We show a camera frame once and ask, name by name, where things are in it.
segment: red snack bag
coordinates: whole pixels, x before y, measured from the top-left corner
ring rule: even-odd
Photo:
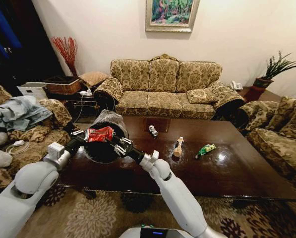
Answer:
[[[93,142],[105,142],[107,140],[112,140],[114,130],[110,126],[106,126],[101,129],[89,128],[86,130],[86,141]]]

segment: carpet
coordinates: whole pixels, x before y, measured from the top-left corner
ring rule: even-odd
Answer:
[[[296,238],[296,216],[282,202],[196,197],[207,223],[229,238]],[[117,238],[142,224],[180,229],[160,195],[52,187],[18,238]]]

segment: floral sofa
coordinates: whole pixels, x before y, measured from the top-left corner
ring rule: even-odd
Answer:
[[[101,105],[113,100],[121,115],[211,119],[216,112],[230,112],[243,104],[237,92],[218,81],[222,67],[214,62],[162,55],[149,61],[115,59],[110,69],[112,77],[94,95]],[[204,88],[214,93],[217,102],[189,103],[186,92]]]
[[[296,191],[296,99],[253,101],[240,107],[234,125]],[[296,213],[296,202],[288,202]]]
[[[0,104],[10,97],[11,95],[0,86]],[[18,130],[8,132],[10,143],[0,149],[6,149],[15,140],[27,141],[29,147],[23,153],[12,155],[13,159],[10,166],[0,168],[0,188],[5,188],[24,165],[41,160],[46,154],[49,144],[54,141],[59,144],[66,144],[70,140],[67,131],[73,127],[71,123],[72,117],[63,104],[54,99],[40,99],[38,101],[41,106],[49,109],[53,115],[26,132]]]

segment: folded clothes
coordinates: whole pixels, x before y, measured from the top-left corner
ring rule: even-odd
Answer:
[[[7,131],[26,131],[52,113],[41,107],[33,96],[21,96],[10,98],[0,105],[0,127]]]

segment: white box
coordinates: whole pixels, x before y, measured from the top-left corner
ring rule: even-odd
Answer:
[[[44,88],[46,88],[45,83],[39,82],[27,82],[21,86],[17,87],[22,95],[31,95],[34,96],[36,99],[43,99],[48,98]]]

